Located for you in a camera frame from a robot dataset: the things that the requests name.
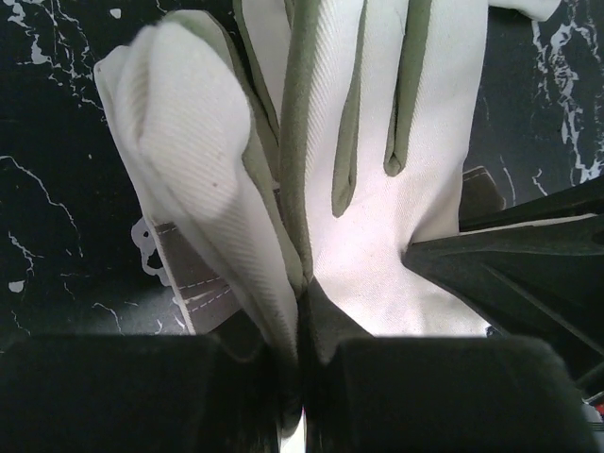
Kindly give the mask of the white glove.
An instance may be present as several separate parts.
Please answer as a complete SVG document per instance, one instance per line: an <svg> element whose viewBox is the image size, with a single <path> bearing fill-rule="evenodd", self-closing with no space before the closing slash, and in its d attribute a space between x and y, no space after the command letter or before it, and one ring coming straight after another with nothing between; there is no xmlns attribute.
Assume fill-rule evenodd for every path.
<svg viewBox="0 0 604 453"><path fill-rule="evenodd" d="M156 227L297 364L312 282L377 336L483 336L402 264L459 231L490 1L237 1L244 49L183 9L98 61L109 130Z"/></svg>

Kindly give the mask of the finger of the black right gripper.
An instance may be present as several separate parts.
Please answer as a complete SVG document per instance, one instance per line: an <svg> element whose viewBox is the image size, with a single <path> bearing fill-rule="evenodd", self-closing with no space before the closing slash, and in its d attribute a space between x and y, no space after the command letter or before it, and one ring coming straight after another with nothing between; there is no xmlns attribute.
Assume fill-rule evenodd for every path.
<svg viewBox="0 0 604 453"><path fill-rule="evenodd" d="M499 332L540 338L574 378L603 375L603 191L571 188L411 245L407 268Z"/></svg>

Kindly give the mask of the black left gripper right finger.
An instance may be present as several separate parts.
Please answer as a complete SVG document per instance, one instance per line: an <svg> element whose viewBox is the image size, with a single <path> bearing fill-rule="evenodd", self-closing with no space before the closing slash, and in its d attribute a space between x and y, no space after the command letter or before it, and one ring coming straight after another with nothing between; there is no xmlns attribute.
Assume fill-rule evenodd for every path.
<svg viewBox="0 0 604 453"><path fill-rule="evenodd" d="M561 358L526 338L369 335L312 283L301 301L309 452L586 452Z"/></svg>

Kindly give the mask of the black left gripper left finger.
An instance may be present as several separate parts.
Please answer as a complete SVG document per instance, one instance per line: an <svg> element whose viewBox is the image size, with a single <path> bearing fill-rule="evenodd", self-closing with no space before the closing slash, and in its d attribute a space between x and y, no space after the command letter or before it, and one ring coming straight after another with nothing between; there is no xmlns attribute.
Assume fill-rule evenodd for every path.
<svg viewBox="0 0 604 453"><path fill-rule="evenodd" d="M5 452L276 452L301 415L229 292L184 308L192 335L35 328L1 310Z"/></svg>

